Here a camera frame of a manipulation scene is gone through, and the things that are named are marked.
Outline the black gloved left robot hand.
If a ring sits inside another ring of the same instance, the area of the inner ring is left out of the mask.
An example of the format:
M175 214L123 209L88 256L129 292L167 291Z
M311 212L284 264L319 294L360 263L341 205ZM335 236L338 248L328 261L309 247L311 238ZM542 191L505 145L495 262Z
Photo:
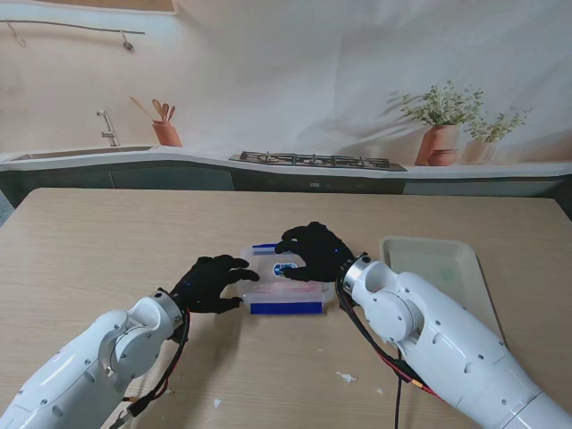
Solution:
M242 298L222 298L226 287L240 281L260 280L248 266L248 261L229 255L200 257L169 295L181 311L197 314L231 311L240 307Z

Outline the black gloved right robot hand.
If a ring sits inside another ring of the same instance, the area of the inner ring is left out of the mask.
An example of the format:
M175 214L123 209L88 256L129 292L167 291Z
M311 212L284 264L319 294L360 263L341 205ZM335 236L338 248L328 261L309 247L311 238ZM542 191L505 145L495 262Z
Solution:
M348 246L319 222L287 230L275 247L276 254L286 252L299 256L305 265L284 268L283 275L302 282L335 282L342 268L356 260Z

